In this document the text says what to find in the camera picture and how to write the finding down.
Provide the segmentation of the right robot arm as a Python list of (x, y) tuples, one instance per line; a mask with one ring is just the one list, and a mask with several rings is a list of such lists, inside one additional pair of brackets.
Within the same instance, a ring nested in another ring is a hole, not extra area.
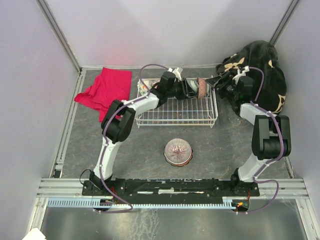
[(252, 153), (235, 170), (229, 183), (231, 193), (240, 196), (247, 191), (247, 183), (257, 183), (258, 176), (267, 167), (291, 153), (290, 120), (258, 105), (264, 81), (257, 83), (246, 74), (245, 69), (238, 70), (235, 76), (227, 71), (206, 79), (206, 83), (221, 98), (228, 100), (235, 114), (253, 125)]

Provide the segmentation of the grey hexagon pattern bowl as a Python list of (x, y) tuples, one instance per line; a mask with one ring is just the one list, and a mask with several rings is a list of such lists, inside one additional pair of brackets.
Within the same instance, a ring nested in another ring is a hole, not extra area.
[(199, 90), (199, 83), (197, 79), (188, 79), (188, 84), (190, 86), (190, 88), (194, 91), (194, 92), (198, 92)]

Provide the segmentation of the floral orange green bowl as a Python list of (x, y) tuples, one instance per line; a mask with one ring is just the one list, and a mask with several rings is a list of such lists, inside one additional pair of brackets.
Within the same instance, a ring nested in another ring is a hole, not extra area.
[(143, 96), (145, 94), (148, 93), (148, 91), (151, 90), (152, 86), (153, 86), (153, 80), (150, 79), (143, 79), (142, 81), (138, 81), (137, 83), (137, 89), (138, 89), (138, 93)]

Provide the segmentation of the white wire dish rack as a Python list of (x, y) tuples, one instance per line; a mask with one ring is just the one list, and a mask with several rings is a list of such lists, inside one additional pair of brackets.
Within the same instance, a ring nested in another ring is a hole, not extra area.
[(136, 116), (135, 120), (138, 127), (186, 125), (212, 128), (217, 118), (216, 94), (209, 86), (209, 91), (203, 98), (178, 100), (169, 97), (160, 107)]

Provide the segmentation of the purple striped bowl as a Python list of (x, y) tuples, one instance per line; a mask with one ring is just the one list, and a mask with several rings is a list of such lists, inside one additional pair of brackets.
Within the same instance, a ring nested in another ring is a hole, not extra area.
[(165, 145), (163, 155), (172, 166), (182, 167), (193, 158), (193, 150), (186, 140), (174, 138)]

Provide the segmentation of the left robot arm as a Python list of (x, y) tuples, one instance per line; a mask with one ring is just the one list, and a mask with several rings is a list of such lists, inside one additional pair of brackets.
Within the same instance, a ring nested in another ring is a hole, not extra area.
[(99, 195), (106, 195), (111, 189), (109, 180), (113, 165), (122, 142), (131, 133), (135, 117), (164, 105), (169, 98), (177, 100), (200, 99), (207, 94), (207, 83), (203, 78), (182, 78), (179, 68), (169, 69), (160, 80), (142, 96), (129, 101), (115, 99), (102, 123), (102, 147), (99, 160), (91, 171), (89, 181)]

